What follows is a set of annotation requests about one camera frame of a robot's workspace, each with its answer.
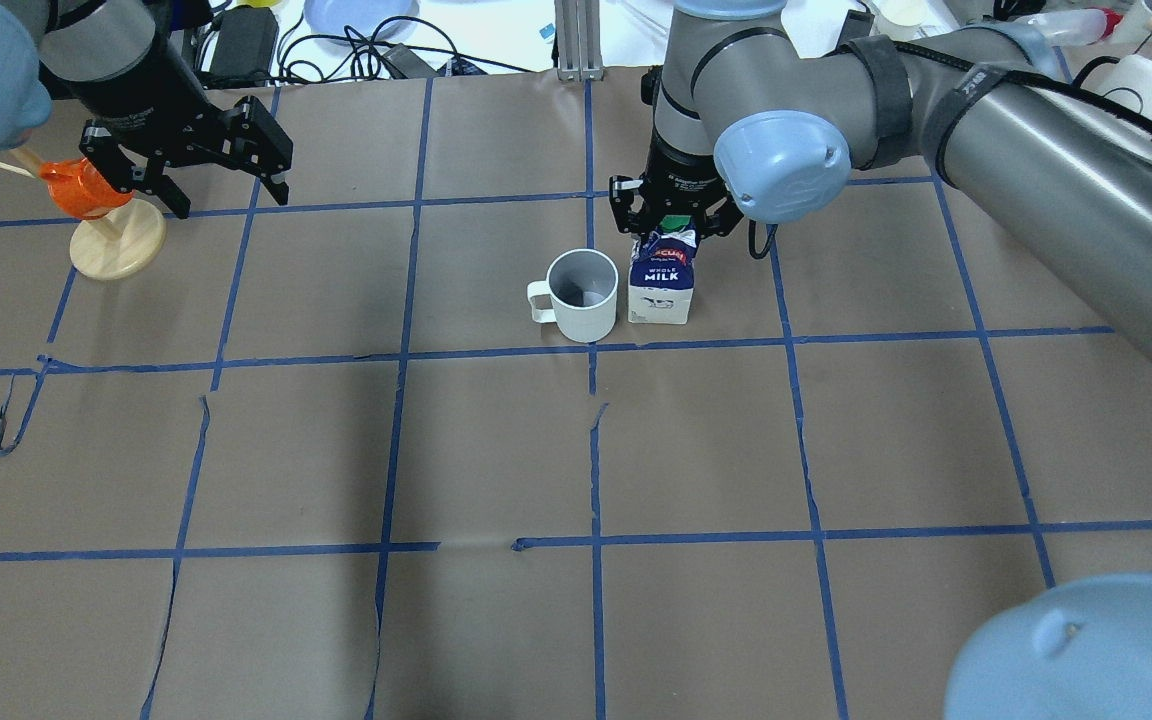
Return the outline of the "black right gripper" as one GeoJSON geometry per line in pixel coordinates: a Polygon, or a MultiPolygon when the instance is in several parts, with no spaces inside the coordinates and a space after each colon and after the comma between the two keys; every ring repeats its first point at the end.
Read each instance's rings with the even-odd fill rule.
{"type": "Polygon", "coordinates": [[[717,170],[713,156],[694,156],[652,132],[639,177],[609,179],[617,232],[645,236],[668,215],[690,217],[696,240],[726,237],[745,219],[717,170]]]}

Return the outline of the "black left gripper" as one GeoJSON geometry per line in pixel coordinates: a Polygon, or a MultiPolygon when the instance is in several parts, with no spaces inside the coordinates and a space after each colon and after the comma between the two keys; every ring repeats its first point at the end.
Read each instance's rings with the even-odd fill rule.
{"type": "Polygon", "coordinates": [[[179,219],[191,215],[188,195],[166,176],[170,169],[219,165],[260,179],[271,200],[285,206],[291,187],[294,143],[259,97],[241,97],[230,109],[207,103],[182,119],[143,114],[137,128],[118,129],[114,120],[93,118],[84,127],[79,150],[116,190],[141,191],[179,219]]]}

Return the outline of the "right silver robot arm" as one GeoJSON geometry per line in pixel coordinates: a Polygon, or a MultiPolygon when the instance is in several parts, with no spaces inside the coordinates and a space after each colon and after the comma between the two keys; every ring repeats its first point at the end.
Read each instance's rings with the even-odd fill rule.
{"type": "MultiPolygon", "coordinates": [[[[1043,33],[982,23],[801,59],[781,1],[677,1],[647,74],[652,145],[611,179],[620,232],[795,222],[854,170],[923,156],[1152,361],[1152,120],[1064,83],[1043,33]]],[[[948,674],[947,719],[1152,719],[1152,571],[1001,612],[948,674]]]]}

